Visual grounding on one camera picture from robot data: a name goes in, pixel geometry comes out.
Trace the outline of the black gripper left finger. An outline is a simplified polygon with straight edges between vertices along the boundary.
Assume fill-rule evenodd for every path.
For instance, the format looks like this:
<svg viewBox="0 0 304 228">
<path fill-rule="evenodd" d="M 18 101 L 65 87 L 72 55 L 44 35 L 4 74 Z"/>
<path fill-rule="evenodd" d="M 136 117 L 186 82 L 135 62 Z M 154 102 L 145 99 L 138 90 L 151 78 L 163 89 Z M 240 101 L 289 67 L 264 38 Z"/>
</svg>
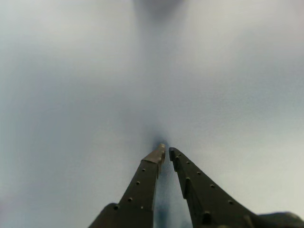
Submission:
<svg viewBox="0 0 304 228">
<path fill-rule="evenodd" d="M 118 203 L 108 204 L 91 228 L 152 228 L 157 179 L 165 160 L 161 143 L 144 157 Z"/>
</svg>

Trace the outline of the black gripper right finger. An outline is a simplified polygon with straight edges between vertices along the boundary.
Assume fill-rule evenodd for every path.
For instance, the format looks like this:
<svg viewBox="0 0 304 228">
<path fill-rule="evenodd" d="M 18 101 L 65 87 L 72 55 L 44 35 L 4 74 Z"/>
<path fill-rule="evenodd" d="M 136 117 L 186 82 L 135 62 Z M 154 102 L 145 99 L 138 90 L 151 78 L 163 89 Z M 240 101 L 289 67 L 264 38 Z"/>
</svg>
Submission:
<svg viewBox="0 0 304 228">
<path fill-rule="evenodd" d="M 169 149 L 195 228 L 256 228 L 255 215 L 236 202 L 185 154 Z"/>
</svg>

